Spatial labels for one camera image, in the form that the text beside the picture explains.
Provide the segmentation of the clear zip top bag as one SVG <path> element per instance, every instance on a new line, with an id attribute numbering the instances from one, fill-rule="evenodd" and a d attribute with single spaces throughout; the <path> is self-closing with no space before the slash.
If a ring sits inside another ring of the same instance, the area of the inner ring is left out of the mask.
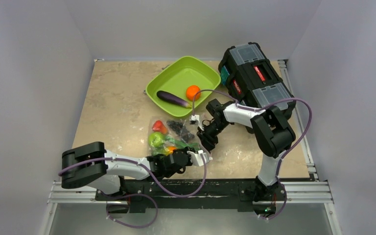
<path id="1" fill-rule="evenodd" d="M 146 138 L 146 147 L 147 147 L 147 151 L 150 155 L 152 150 L 155 149 L 155 148 L 152 148 L 149 146 L 148 144 L 148 136 L 153 133 L 154 131 L 152 130 L 152 125 L 155 121 L 157 120 L 161 120 L 165 126 L 167 127 L 168 129 L 168 134 L 165 135 L 165 138 L 166 138 L 166 141 L 165 141 L 165 144 L 163 146 L 175 146 L 178 148 L 185 148 L 185 147 L 191 147 L 191 148 L 202 148 L 204 151 L 206 151 L 206 149 L 201 145 L 201 142 L 197 136 L 197 125 L 191 125 L 190 124 L 190 121 L 188 119 L 178 119 L 178 118 L 166 118 L 166 117 L 160 117 L 160 116 L 156 116 L 156 117 L 152 117 L 149 121 L 149 124 L 148 124 L 148 127 L 147 127 L 147 130 L 148 130 L 148 134 L 147 134 L 147 138 Z M 195 135 L 195 138 L 190 141 L 190 142 L 184 142 L 182 141 L 167 125 L 167 121 L 168 120 L 175 120 L 175 121 L 181 121 L 184 126 L 191 132 Z"/>

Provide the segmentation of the orange fake fruit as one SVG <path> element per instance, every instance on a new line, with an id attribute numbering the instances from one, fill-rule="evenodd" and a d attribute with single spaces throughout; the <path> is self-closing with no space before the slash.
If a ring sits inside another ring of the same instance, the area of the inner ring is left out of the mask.
<path id="1" fill-rule="evenodd" d="M 200 88 L 196 85 L 191 85 L 186 89 L 186 97 L 189 101 L 197 101 L 201 97 Z"/>

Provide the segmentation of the purple fake eggplant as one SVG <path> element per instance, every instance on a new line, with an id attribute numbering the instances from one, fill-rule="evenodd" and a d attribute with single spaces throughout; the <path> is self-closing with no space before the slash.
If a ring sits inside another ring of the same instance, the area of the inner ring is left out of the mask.
<path id="1" fill-rule="evenodd" d="M 162 101 L 165 101 L 167 103 L 170 103 L 170 104 L 173 104 L 173 105 L 177 105 L 177 106 L 181 106 L 181 107 L 184 107 L 184 108 L 192 108 L 192 104 L 172 93 L 169 93 L 169 92 L 166 92 L 166 91 L 157 91 L 156 92 L 156 95 L 157 97 L 162 100 Z"/>

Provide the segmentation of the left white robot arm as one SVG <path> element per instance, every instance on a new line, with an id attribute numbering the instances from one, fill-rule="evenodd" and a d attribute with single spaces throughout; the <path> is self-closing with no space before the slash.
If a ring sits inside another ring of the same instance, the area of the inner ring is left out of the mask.
<path id="1" fill-rule="evenodd" d="M 89 186 L 114 200 L 121 200 L 126 195 L 125 177 L 160 181 L 182 174 L 188 166 L 206 166 L 211 160 L 211 154 L 202 147 L 185 147 L 169 155 L 134 158 L 107 150 L 103 142 L 96 141 L 65 151 L 59 176 L 64 189 Z"/>

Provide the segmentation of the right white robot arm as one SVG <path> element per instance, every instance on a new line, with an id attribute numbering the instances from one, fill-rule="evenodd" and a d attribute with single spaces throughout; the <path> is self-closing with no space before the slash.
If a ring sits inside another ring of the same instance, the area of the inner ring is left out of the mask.
<path id="1" fill-rule="evenodd" d="M 261 111 L 237 105 L 233 101 L 221 104 L 213 99 L 206 105 L 212 116 L 208 125 L 198 127 L 197 136 L 209 152 L 215 149 L 220 134 L 230 124 L 241 124 L 253 130 L 258 147 L 263 153 L 260 171 L 255 179 L 253 200 L 267 199 L 279 186 L 282 159 L 296 139 L 287 118 L 277 106 Z"/>

